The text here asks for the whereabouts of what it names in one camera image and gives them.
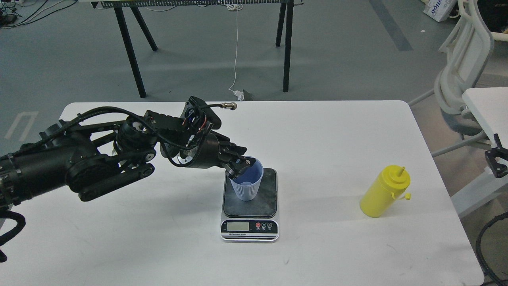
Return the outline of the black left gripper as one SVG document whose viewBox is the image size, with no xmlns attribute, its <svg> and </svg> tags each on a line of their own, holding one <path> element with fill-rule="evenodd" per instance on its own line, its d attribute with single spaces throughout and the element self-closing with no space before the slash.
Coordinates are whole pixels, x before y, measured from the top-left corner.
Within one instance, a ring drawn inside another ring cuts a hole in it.
<svg viewBox="0 0 508 286">
<path fill-rule="evenodd" d="M 215 131 L 208 133 L 199 145 L 189 152 L 176 150 L 176 154 L 171 155 L 169 145 L 160 144 L 162 156 L 174 166 L 199 169 L 224 167 L 230 179 L 240 177 L 256 163 L 254 157 L 243 157 L 247 150 L 248 148 L 231 143 L 229 137 Z"/>
</svg>

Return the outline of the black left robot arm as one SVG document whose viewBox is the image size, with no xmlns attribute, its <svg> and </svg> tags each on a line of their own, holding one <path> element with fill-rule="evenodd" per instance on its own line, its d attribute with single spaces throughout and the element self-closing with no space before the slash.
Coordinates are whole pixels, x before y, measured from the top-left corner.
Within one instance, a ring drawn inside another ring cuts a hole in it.
<svg viewBox="0 0 508 286">
<path fill-rule="evenodd" d="M 149 177 L 160 144 L 174 166 L 221 167 L 234 179 L 253 167 L 247 149 L 217 132 L 220 118 L 213 104 L 188 102 L 181 116 L 148 110 L 140 116 L 105 106 L 60 120 L 40 133 L 40 141 L 24 144 L 1 157 L 1 219 L 16 226 L 1 235 L 4 245 L 26 225 L 11 206 L 68 186 L 82 201 L 91 201 Z"/>
</svg>

